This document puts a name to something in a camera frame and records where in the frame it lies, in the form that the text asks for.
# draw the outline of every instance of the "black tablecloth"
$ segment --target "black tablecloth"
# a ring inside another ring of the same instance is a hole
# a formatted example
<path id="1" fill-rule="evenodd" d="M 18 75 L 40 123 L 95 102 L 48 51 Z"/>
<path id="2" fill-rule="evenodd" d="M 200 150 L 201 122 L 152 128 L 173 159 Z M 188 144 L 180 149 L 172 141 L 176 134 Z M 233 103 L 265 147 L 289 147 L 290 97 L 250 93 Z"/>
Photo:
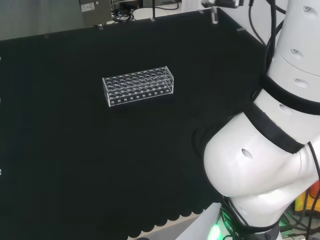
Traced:
<path id="1" fill-rule="evenodd" d="M 191 135 L 241 110 L 264 51 L 219 13 L 0 42 L 1 240 L 122 240 L 218 201 Z M 163 66 L 174 94 L 108 107 L 102 77 Z"/>

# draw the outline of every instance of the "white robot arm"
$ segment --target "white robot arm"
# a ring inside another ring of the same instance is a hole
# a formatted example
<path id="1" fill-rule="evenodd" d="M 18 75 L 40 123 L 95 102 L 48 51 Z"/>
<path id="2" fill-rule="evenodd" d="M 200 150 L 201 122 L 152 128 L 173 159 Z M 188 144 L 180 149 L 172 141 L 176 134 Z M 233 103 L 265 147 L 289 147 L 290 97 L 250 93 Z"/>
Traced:
<path id="1" fill-rule="evenodd" d="M 225 2 L 203 1 L 207 7 Z M 289 0 L 267 75 L 277 89 L 267 84 L 249 113 L 208 142 L 204 167 L 243 225 L 271 226 L 249 238 L 281 240 L 279 218 L 319 179 L 308 142 L 320 159 L 320 0 Z M 230 226 L 221 216 L 218 227 L 227 236 Z"/>

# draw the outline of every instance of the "screw hole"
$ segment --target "screw hole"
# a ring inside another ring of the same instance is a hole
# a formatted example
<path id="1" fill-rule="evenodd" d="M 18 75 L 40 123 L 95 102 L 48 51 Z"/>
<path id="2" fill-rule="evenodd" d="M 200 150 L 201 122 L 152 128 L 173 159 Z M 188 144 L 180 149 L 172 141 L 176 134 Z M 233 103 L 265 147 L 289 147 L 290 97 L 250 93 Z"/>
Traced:
<path id="1" fill-rule="evenodd" d="M 315 18 L 315 17 L 318 16 L 317 11 L 316 11 L 314 8 L 310 7 L 310 6 L 304 6 L 304 7 L 303 7 L 303 11 L 304 11 L 305 14 L 308 15 L 309 17 Z"/>
<path id="2" fill-rule="evenodd" d="M 291 53 L 298 59 L 298 60 L 300 60 L 300 59 L 302 59 L 303 57 L 304 57 L 304 55 L 300 52 L 300 51 L 298 51 L 297 49 L 291 49 Z"/>
<path id="3" fill-rule="evenodd" d="M 243 156 L 252 159 L 252 154 L 248 150 L 242 148 L 241 152 L 242 152 Z"/>
<path id="4" fill-rule="evenodd" d="M 243 210 L 242 207 L 239 207 L 240 211 L 244 214 L 244 215 L 248 215 L 247 211 Z"/>
<path id="5" fill-rule="evenodd" d="M 281 109 L 284 113 L 286 113 L 286 114 L 292 114 L 292 110 L 291 110 L 289 107 L 287 107 L 287 106 L 285 106 L 285 105 L 283 105 L 283 104 L 280 104 L 279 106 L 280 106 L 280 109 Z"/>
<path id="6" fill-rule="evenodd" d="M 306 88 L 309 86 L 309 83 L 308 83 L 307 81 L 302 80 L 302 79 L 299 79 L 299 78 L 296 78 L 296 79 L 294 80 L 294 83 L 295 83 L 297 86 L 299 86 L 299 87 L 301 87 L 301 88 L 304 88 L 304 89 L 306 89 Z"/>

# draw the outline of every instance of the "black strap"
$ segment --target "black strap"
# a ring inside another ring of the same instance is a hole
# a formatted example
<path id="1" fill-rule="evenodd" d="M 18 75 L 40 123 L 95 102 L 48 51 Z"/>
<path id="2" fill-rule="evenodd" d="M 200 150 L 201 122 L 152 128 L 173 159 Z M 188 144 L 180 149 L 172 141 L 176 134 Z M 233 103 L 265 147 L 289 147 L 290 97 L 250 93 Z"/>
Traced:
<path id="1" fill-rule="evenodd" d="M 282 150 L 295 154 L 304 147 L 304 144 L 286 134 L 253 102 L 247 104 L 244 114 L 259 133 Z"/>
<path id="2" fill-rule="evenodd" d="M 270 231 L 271 229 L 275 228 L 279 225 L 279 221 L 275 222 L 274 224 L 270 226 L 246 226 L 242 225 L 241 223 L 238 223 L 235 221 L 233 214 L 228 211 L 225 208 L 220 209 L 222 221 L 224 223 L 225 228 L 229 232 L 229 234 L 233 234 L 233 231 L 235 231 L 236 236 L 241 236 L 242 234 L 249 235 L 249 234 L 256 234 L 261 232 Z"/>
<path id="3" fill-rule="evenodd" d="M 260 84 L 268 94 L 287 107 L 305 114 L 320 115 L 320 102 L 310 101 L 288 92 L 268 75 L 260 75 Z"/>

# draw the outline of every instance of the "red object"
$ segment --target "red object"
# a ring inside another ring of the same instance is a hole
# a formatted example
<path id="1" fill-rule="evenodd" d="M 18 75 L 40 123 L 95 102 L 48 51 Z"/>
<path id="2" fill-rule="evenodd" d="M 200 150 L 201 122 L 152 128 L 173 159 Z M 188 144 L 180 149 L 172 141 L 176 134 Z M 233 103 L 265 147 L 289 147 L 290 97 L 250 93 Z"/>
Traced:
<path id="1" fill-rule="evenodd" d="M 319 189 L 320 189 L 320 182 L 318 180 L 310 187 L 310 195 L 313 198 L 315 198 L 319 192 Z"/>

